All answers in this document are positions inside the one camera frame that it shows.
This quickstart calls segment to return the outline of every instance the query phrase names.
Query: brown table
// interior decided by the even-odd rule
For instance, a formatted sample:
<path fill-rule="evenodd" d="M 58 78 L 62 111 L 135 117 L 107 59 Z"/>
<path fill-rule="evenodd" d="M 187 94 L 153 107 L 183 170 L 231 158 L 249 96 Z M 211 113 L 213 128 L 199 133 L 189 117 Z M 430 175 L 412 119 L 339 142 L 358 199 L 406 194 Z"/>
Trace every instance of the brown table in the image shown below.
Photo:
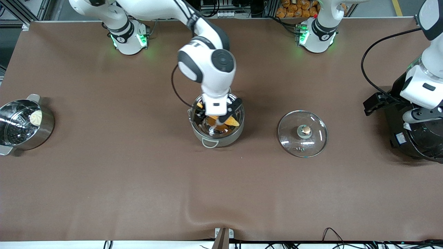
<path fill-rule="evenodd" d="M 215 23 L 231 39 L 246 120 L 235 144 L 213 150 L 170 85 L 191 37 L 181 23 L 160 22 L 135 56 L 114 50 L 99 23 L 33 23 L 21 34 L 1 103 L 38 93 L 56 126 L 41 147 L 0 158 L 0 240 L 193 240 L 221 226 L 242 240 L 320 240 L 329 226 L 345 240 L 443 236 L 443 167 L 391 149 L 383 112 L 366 117 L 362 105 L 375 92 L 363 52 L 413 19 L 346 19 L 323 54 L 295 47 L 272 20 Z M 390 86 L 428 45 L 420 32 L 386 41 L 367 73 Z M 199 94 L 181 73 L 176 82 L 187 101 Z M 276 138 L 295 109 L 329 130 L 314 158 Z"/>

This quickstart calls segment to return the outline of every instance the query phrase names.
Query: pot with lid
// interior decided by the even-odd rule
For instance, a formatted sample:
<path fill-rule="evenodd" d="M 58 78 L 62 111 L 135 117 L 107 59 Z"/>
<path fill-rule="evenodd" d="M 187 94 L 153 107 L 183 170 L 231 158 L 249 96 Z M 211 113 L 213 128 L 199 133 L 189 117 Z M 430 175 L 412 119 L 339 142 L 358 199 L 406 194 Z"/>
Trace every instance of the pot with lid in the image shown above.
<path fill-rule="evenodd" d="M 228 105 L 237 99 L 235 95 L 229 93 Z M 232 144 L 238 139 L 245 126 L 245 110 L 241 104 L 234 114 L 222 125 L 218 125 L 217 117 L 206 116 L 202 110 L 203 101 L 200 95 L 188 110 L 189 122 L 195 136 L 206 148 L 224 147 Z"/>
<path fill-rule="evenodd" d="M 0 156 L 43 144 L 54 128 L 54 115 L 40 105 L 40 96 L 12 101 L 0 108 Z"/>

